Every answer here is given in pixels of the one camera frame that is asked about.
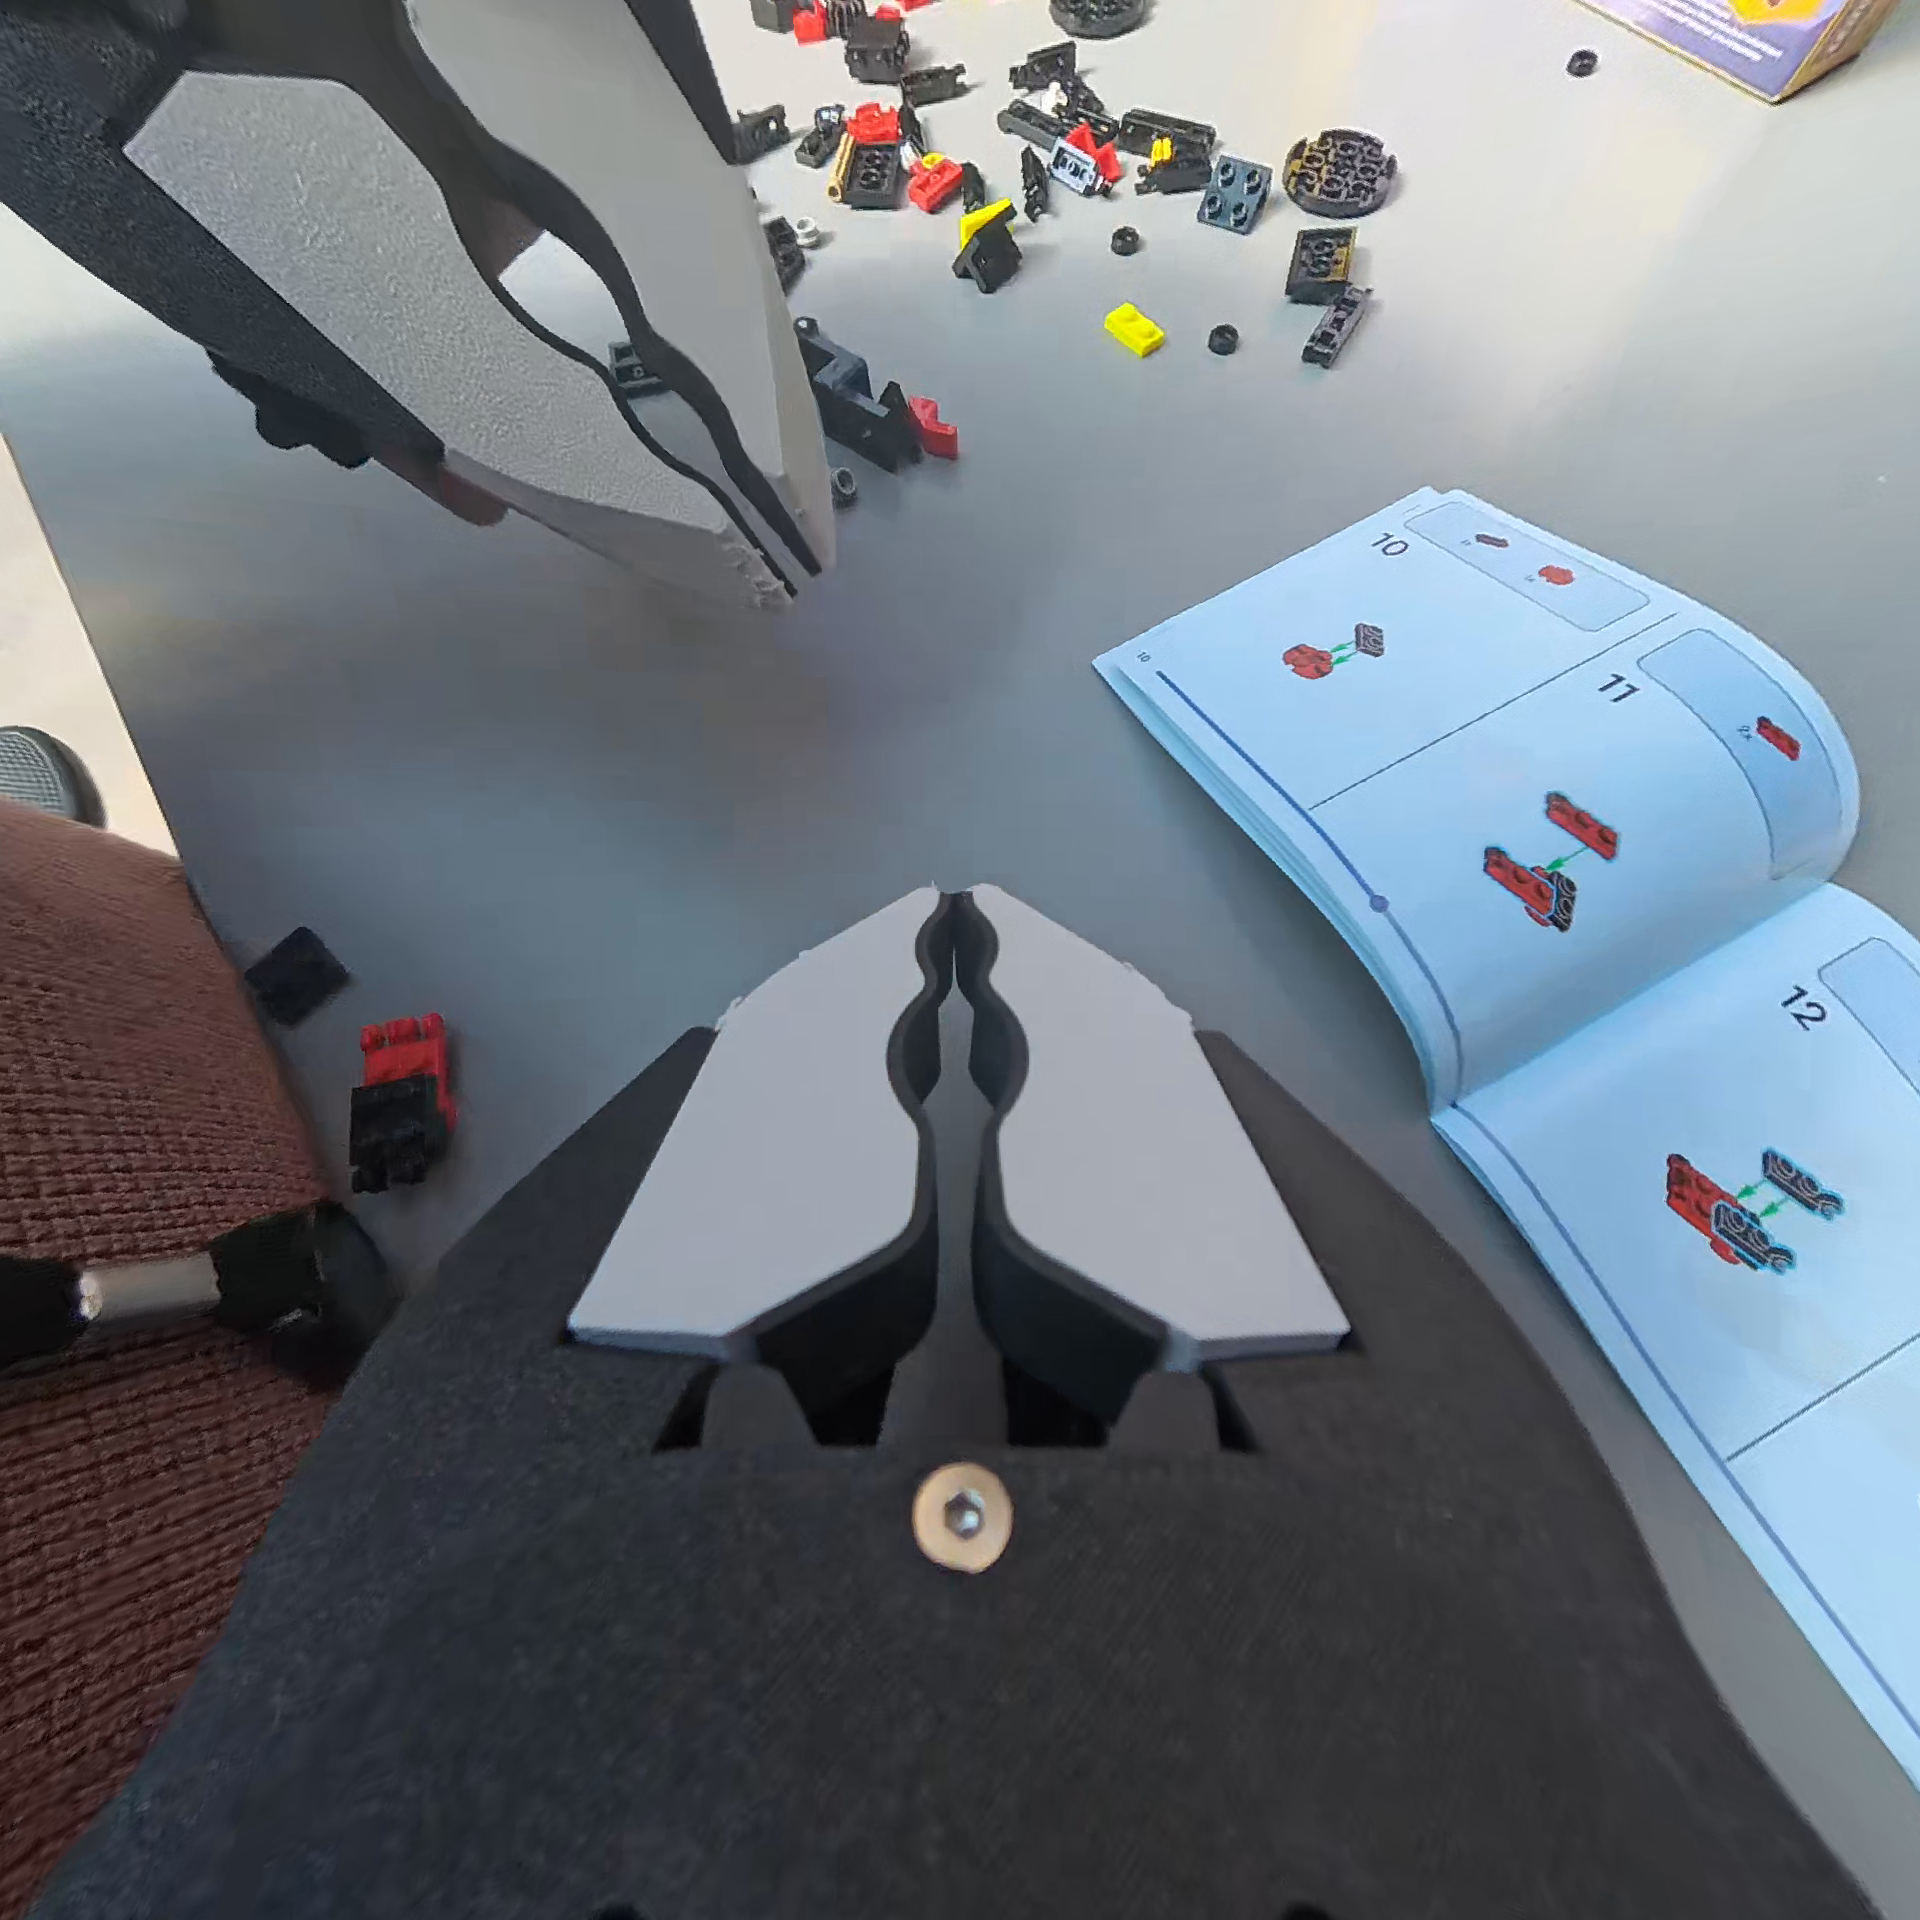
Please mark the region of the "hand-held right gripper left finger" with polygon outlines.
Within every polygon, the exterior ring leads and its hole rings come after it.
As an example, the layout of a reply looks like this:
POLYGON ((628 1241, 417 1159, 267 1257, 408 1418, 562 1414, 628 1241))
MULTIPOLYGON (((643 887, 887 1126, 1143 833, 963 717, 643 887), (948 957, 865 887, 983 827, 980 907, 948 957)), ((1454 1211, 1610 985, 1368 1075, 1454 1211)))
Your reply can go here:
POLYGON ((592 1347, 889 1373, 940 1289, 926 1115, 953 899, 900 895, 737 998, 567 1317, 592 1347))

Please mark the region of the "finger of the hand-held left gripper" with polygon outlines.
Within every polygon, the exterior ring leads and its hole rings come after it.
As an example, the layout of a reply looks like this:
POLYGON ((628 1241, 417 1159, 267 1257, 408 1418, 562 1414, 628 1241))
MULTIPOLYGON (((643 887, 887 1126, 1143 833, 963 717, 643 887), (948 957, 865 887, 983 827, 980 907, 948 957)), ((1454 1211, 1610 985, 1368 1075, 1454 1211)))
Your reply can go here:
POLYGON ((659 582, 792 601, 800 565, 713 445, 712 469, 664 445, 505 285, 521 228, 558 238, 420 58, 420 5, 186 5, 183 34, 136 169, 412 414, 456 483, 659 582))
POLYGON ((735 492, 822 575, 826 431, 690 5, 432 2, 420 58, 516 203, 611 290, 735 492))

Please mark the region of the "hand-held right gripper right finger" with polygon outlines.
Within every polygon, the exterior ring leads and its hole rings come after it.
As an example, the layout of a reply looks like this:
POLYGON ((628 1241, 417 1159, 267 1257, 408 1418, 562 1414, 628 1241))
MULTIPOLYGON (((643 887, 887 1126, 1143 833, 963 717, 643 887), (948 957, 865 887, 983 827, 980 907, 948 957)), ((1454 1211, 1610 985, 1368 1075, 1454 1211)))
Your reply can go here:
POLYGON ((969 1073, 992 1121, 977 1314, 1024 1373, 1199 1373, 1352 1330, 1193 1020, 998 884, 960 899, 969 1073))

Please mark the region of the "grey desk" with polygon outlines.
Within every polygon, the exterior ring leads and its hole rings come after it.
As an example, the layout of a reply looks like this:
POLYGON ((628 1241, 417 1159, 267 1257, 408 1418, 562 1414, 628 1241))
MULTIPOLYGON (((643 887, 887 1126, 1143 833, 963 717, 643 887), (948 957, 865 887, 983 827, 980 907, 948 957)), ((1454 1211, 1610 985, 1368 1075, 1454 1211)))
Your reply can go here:
POLYGON ((414 1271, 682 1029, 915 884, 992 879, 1134 963, 1474 1262, 1762 1758, 1916 1916, 1899 1763, 1441 1143, 1368 969, 1090 667, 1468 489, 1788 657, 1863 778, 1840 879, 1916 927, 1916 5, 1780 105, 1583 5, 1154 5, 1084 71, 1268 165, 1379 134, 1375 311, 1303 363, 1284 198, 1233 238, 1056 196, 979 294, 956 220, 827 211, 770 157, 759 195, 827 231, 800 308, 963 442, 865 471, 834 571, 772 615, 266 449, 201 351, 4 214, 8 444, 183 863, 238 953, 307 924, 353 974, 286 1043, 331 1163, 353 1031, 452 1025, 452 1166, 375 1207, 414 1271))

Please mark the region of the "pile of building bricks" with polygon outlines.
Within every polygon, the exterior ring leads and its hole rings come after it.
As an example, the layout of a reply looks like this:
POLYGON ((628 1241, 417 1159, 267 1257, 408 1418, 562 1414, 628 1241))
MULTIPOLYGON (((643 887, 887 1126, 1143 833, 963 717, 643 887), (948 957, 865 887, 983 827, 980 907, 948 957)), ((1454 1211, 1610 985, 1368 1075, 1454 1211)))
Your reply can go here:
POLYGON ((742 111, 737 159, 756 165, 792 153, 823 179, 830 206, 900 211, 934 218, 956 211, 951 274, 995 294, 1022 269, 1019 222, 1047 220, 1052 201, 1136 198, 1193 203, 1193 220, 1214 233, 1254 233, 1267 206, 1284 198, 1310 222, 1292 238, 1283 294, 1315 311, 1303 363, 1332 370, 1377 299, 1359 283, 1359 222, 1380 213, 1402 179, 1400 157, 1361 129, 1323 129, 1302 138, 1283 166, 1224 150, 1208 121, 1134 105, 1111 111, 1084 71, 1086 51, 1131 36, 1152 5, 1047 5, 1058 36, 1009 69, 1014 92, 995 116, 1015 141, 1019 189, 1004 196, 975 159, 940 150, 926 108, 969 95, 960 62, 924 65, 906 25, 918 5, 753 5, 763 31, 798 43, 834 43, 856 99, 823 103, 802 131, 786 108, 742 111))

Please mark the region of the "dark blue red brick assembly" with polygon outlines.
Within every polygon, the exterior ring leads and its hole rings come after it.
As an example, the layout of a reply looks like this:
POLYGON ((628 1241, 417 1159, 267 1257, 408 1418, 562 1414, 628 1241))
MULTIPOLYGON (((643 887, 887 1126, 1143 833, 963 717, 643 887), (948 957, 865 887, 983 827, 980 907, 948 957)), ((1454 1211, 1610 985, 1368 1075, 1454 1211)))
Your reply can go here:
POLYGON ((830 444, 889 473, 924 458, 958 460, 958 428, 938 401, 908 396, 896 379, 878 390, 866 358, 830 339, 815 318, 795 318, 793 326, 830 444))

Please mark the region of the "open blue instruction booklet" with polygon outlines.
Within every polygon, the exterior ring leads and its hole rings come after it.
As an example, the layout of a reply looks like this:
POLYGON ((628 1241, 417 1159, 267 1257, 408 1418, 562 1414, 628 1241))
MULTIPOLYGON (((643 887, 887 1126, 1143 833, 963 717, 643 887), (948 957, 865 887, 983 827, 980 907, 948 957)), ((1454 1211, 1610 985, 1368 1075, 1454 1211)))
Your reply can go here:
POLYGON ((1918 1763, 1918 946, 1731 617, 1423 487, 1096 673, 1394 1003, 1431 1125, 1918 1763))

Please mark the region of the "red black brick assembly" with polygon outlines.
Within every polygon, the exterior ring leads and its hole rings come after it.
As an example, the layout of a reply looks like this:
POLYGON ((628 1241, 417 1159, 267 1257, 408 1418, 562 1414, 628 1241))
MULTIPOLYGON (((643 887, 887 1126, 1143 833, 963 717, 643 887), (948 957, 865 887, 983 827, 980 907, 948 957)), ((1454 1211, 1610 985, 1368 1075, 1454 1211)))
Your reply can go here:
POLYGON ((440 1012, 366 1025, 353 1090, 347 1159, 354 1194, 420 1185, 452 1140, 457 1105, 440 1012))

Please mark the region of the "black flat brick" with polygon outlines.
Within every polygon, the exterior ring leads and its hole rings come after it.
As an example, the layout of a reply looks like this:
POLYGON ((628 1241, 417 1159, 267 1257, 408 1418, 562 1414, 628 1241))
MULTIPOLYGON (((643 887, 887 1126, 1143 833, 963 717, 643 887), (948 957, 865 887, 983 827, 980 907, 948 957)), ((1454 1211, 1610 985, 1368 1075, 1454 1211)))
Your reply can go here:
POLYGON ((334 1002, 353 974, 312 925, 296 925, 242 969, 259 1012, 276 1029, 296 1029, 334 1002))

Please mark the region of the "dark mesh shoe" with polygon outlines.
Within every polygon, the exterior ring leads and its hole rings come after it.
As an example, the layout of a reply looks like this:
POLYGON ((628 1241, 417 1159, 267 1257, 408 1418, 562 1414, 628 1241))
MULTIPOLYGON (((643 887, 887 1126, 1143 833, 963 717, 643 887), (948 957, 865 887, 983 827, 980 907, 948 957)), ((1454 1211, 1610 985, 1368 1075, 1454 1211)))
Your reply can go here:
POLYGON ((3 727, 3 801, 104 830, 107 810, 89 767, 57 737, 3 727))

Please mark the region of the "black metal-banded rod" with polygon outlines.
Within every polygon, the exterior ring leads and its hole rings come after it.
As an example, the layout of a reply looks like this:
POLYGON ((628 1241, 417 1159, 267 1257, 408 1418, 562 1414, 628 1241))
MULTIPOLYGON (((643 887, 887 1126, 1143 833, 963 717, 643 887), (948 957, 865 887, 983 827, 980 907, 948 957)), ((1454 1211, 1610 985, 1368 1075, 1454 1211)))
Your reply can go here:
POLYGON ((353 1353, 392 1324, 402 1287, 358 1217, 334 1203, 262 1217, 206 1251, 119 1263, 3 1262, 3 1364, 186 1322, 238 1335, 315 1329, 353 1353))

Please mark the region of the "purple yellow cardboard box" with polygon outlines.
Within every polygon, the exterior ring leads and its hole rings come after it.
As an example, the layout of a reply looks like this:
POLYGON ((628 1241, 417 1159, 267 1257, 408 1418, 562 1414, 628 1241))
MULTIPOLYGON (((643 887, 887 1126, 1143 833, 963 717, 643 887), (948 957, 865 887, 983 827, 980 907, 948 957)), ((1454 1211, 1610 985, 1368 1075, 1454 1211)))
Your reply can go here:
POLYGON ((1895 2, 1587 2, 1616 25, 1780 105, 1860 58, 1895 2))

